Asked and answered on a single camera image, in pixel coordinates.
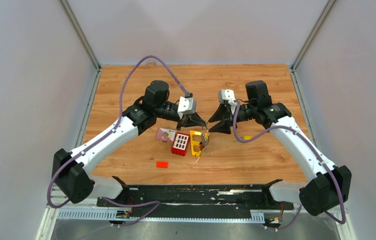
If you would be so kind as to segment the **large metal keyring with tags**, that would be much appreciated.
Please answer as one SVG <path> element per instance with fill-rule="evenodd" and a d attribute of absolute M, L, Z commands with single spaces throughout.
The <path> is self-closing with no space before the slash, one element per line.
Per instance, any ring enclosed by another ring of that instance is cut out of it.
<path fill-rule="evenodd" d="M 209 131 L 206 126 L 203 126 L 201 129 L 201 141 L 199 143 L 199 149 L 203 153 L 204 149 L 208 146 L 209 144 Z"/>

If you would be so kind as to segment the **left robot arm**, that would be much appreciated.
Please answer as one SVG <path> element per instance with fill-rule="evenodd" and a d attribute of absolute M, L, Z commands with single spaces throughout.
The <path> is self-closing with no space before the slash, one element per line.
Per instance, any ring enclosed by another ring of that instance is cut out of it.
<path fill-rule="evenodd" d="M 129 193 L 119 181 L 92 175 L 107 156 L 154 126 L 158 118 L 176 122 L 178 130 L 207 125 L 196 113 L 196 101 L 191 93 L 180 97 L 177 103 L 168 101 L 169 95 L 168 83 L 152 81 L 144 95 L 103 132 L 71 151 L 61 148 L 54 154 L 51 179 L 67 197 L 67 203 L 106 197 L 118 207 L 126 205 Z"/>

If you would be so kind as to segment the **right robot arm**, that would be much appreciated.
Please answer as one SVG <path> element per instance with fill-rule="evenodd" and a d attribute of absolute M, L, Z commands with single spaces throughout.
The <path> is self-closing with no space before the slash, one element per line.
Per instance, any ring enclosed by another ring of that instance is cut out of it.
<path fill-rule="evenodd" d="M 337 166 L 318 150 L 287 107 L 280 102 L 272 102 L 264 81 L 249 82 L 245 88 L 245 103 L 236 99 L 231 89 L 218 92 L 219 107 L 209 119 L 216 125 L 209 131 L 233 134 L 240 143 L 252 142 L 266 133 L 272 134 L 288 150 L 308 181 L 307 184 L 300 184 L 277 179 L 266 184 L 261 195 L 263 206 L 273 209 L 280 202 L 288 202 L 302 205 L 313 216 L 327 214 L 339 206 L 344 215 L 352 179 L 350 169 L 345 165 Z M 249 140 L 239 137 L 237 124 L 251 120 L 262 125 L 264 131 Z"/>

